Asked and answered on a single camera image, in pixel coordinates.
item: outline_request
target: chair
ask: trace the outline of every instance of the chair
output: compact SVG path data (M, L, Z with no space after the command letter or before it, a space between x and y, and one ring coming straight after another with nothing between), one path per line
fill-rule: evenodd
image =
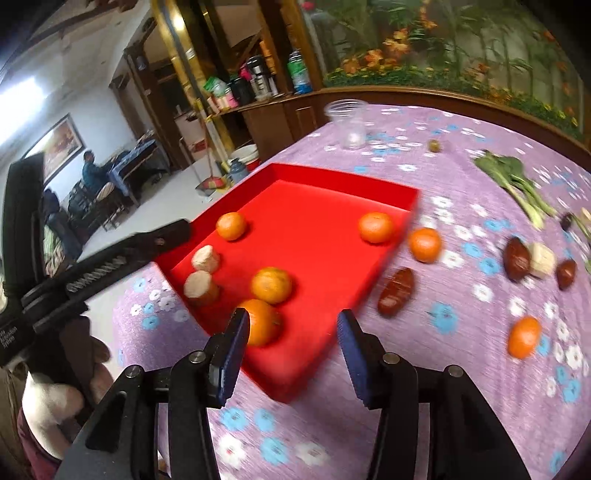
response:
M107 230L106 226L108 223L113 228L117 228L115 221L121 214L126 212L125 203L121 197L120 191L111 182L107 182L96 196L94 205L96 206L97 214L104 218L102 227L105 231Z

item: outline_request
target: floral tablecloth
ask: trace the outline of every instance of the floral tablecloth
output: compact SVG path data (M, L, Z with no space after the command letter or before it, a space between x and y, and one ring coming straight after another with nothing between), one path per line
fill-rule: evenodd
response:
M436 109L372 105L366 120L368 144L361 150L343 151L335 126L328 124L272 161L421 189L416 226L437 228L445 250L437 264L423 265L401 249L358 308L360 324L378 335L386 350L416 366L461 365L507 429L532 479L552 478L591 417L591 326L585 322L591 286L584 269L589 247L578 230L564 233L556 220L547 219L543 231L534 230L513 199L472 159L484 149L517 156L560 213L589 206L591 176L523 135ZM441 142L441 153L427 150L431 138ZM511 235L543 242L558 260L574 258L574 286L560 292L553 277L509 282L501 248ZM375 305L389 274L401 267L415 270L418 290L396 318L385 320ZM161 368L204 345L207 336L189 321L155 265L129 285L113 317L122 365ZM525 314L539 319L543 336L535 354L516 361L506 353L506 339L511 325ZM160 450L166 458L163 417ZM308 389L291 404L270 400L240 375L227 407L210 411L209 418L222 479L359 480L368 469L379 412L367 411L356 398L335 346ZM426 408L419 427L416 478L425 478Z

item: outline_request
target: clear plastic cup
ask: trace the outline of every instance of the clear plastic cup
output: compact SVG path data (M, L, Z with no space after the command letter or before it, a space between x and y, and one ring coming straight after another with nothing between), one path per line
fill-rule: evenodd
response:
M324 107L326 116L337 127L341 148L357 150L365 145L365 111L363 100L337 100Z

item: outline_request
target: framed painting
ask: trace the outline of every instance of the framed painting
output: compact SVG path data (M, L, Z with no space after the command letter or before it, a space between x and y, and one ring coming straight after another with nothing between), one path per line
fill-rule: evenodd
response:
M72 159L84 151L84 148L84 142L68 113L29 149L25 157L39 152L45 154L43 178L47 184Z

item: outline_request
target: metal screw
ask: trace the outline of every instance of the metal screw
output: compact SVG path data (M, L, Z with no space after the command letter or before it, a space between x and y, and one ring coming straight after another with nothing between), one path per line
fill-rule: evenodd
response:
M197 352L193 352L189 355L189 361L192 364L200 364L201 362L204 362L205 359L207 358L207 355L205 355L205 352L198 350Z
M464 370L462 370L462 367L457 365L450 365L447 369L447 373L449 373L452 377L460 378L464 374Z
M400 361L400 357L395 353L385 353L382 357L382 360L386 362L388 365L396 365Z
M139 365L130 365L125 369L125 376L128 378L137 377L144 369Z

